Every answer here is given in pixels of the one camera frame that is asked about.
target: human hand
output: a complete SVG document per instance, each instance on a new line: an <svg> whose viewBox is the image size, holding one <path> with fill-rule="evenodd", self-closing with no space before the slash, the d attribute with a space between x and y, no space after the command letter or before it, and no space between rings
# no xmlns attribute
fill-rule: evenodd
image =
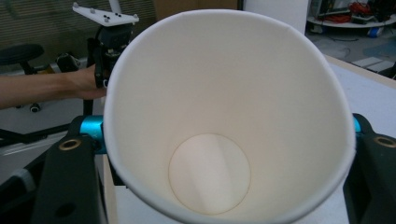
<svg viewBox="0 0 396 224"><path fill-rule="evenodd" d="M106 88L96 88L94 68L92 65L77 72L66 73L65 75L73 83L75 97L84 100L92 100L106 95Z"/></svg>

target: black plastic part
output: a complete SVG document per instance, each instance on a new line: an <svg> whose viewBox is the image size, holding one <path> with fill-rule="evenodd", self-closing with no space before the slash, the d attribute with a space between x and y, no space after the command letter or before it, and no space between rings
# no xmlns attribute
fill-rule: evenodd
<svg viewBox="0 0 396 224"><path fill-rule="evenodd" d="M73 134L48 150L31 223L106 223L93 150Z"/></svg>
<svg viewBox="0 0 396 224"><path fill-rule="evenodd" d="M355 116L363 134L344 184L350 224L396 223L396 139L373 131Z"/></svg>
<svg viewBox="0 0 396 224"><path fill-rule="evenodd" d="M38 186L44 167L46 152L24 167ZM36 191L27 191L23 182L12 176L0 186L0 223L29 223Z"/></svg>
<svg viewBox="0 0 396 224"><path fill-rule="evenodd" d="M132 24L103 27L98 38L109 49L128 45L131 38Z"/></svg>

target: black metal bracket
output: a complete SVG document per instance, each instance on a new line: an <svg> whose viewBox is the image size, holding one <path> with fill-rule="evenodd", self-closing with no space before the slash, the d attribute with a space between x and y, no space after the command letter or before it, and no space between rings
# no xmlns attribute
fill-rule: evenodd
<svg viewBox="0 0 396 224"><path fill-rule="evenodd" d="M396 223L396 139L375 133L364 116L354 117L360 130L344 184L349 223Z"/></svg>

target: white table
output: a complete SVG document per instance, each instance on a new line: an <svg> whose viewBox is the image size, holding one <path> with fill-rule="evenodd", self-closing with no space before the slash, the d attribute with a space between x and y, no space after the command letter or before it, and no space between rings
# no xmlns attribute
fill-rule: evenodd
<svg viewBox="0 0 396 224"><path fill-rule="evenodd" d="M327 59L344 88L351 112L366 117L375 132L396 137L396 81L334 58ZM347 224L342 185L321 206L294 224ZM144 204L125 187L106 187L106 200L110 223L179 223Z"/></svg>

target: floor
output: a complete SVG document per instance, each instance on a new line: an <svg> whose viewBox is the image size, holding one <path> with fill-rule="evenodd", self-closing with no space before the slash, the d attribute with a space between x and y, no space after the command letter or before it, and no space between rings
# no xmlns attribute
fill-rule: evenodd
<svg viewBox="0 0 396 224"><path fill-rule="evenodd" d="M305 36L326 55L348 63L371 57L396 62L396 29L392 26L385 27L378 37L369 37L367 28L327 27L323 34L312 32L312 28L308 23Z"/></svg>

